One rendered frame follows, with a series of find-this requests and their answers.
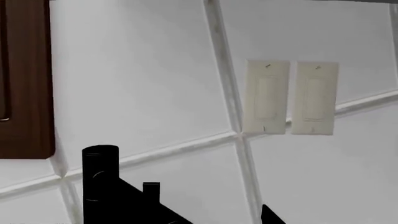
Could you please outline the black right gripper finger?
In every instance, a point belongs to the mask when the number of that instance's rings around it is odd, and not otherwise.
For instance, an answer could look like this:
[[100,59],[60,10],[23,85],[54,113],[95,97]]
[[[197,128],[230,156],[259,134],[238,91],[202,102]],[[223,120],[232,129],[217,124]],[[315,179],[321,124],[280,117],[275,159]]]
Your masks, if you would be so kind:
[[261,222],[262,224],[285,224],[285,222],[265,204],[262,205]]

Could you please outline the beige wall light switch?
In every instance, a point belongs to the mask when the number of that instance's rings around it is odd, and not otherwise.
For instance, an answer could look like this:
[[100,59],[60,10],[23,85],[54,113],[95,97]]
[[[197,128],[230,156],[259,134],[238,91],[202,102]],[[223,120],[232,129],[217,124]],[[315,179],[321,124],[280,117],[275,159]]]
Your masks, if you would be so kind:
[[333,134],[338,74],[338,63],[297,63],[291,134]]
[[289,61],[247,61],[243,132],[285,134],[289,73]]

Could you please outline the black sink faucet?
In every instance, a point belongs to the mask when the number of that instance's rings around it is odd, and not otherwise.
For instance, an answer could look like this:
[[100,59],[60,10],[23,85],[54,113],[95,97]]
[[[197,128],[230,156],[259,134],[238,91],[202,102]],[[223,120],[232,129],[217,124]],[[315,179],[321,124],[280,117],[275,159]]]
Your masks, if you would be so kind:
[[86,147],[82,165],[83,224],[193,224],[120,178],[117,146]]

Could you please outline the brown wooden cabinet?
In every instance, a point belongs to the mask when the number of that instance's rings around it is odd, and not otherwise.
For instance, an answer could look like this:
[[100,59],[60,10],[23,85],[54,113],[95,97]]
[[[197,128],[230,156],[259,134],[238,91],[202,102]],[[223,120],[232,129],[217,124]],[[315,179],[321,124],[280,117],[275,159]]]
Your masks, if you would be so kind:
[[49,0],[0,0],[0,159],[54,153]]

